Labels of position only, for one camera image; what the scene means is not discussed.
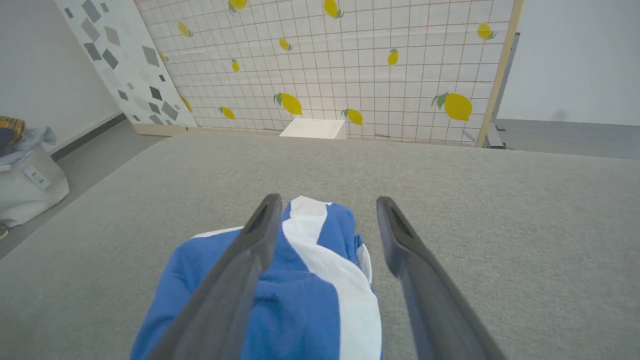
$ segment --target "white laundry basket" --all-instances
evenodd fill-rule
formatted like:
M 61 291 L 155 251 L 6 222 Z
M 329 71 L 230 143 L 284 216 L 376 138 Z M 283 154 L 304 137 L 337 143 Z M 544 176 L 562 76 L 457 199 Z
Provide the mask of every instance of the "white laundry basket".
M 24 224 L 68 194 L 65 173 L 38 145 L 17 163 L 0 168 L 0 223 Z

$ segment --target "gray table surface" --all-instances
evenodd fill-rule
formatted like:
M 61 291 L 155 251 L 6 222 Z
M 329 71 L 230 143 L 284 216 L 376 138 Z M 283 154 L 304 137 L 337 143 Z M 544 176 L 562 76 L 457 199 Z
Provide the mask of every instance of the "gray table surface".
M 197 133 L 113 172 L 0 261 L 0 358 L 123 359 L 190 236 L 278 192 L 351 208 L 387 359 L 415 357 L 375 212 L 393 197 L 512 359 L 640 357 L 640 162 Z

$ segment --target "white wall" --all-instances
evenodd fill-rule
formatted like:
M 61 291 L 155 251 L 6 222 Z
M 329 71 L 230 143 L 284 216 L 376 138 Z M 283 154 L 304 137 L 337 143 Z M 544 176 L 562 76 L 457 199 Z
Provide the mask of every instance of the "white wall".
M 55 151 L 120 113 L 52 0 L 0 1 L 0 114 L 50 126 Z
M 525 0 L 498 118 L 640 126 L 640 0 Z

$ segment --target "blue and white cloth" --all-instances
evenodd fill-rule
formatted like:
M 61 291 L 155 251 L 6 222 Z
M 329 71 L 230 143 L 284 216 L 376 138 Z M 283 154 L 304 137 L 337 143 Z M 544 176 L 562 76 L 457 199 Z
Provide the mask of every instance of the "blue and white cloth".
M 164 269 L 131 359 L 146 359 L 241 227 L 196 235 Z M 242 359 L 381 359 L 371 259 L 348 208 L 307 197 L 282 215 L 273 263 L 262 274 Z

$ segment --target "yellow plaid fabric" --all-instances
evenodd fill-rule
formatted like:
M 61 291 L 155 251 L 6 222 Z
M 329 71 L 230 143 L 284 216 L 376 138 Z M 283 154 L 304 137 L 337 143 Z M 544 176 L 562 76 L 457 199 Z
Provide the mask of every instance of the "yellow plaid fabric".
M 24 133 L 24 121 L 13 117 L 0 116 L 0 129 L 9 129 L 13 132 L 7 146 L 22 141 Z

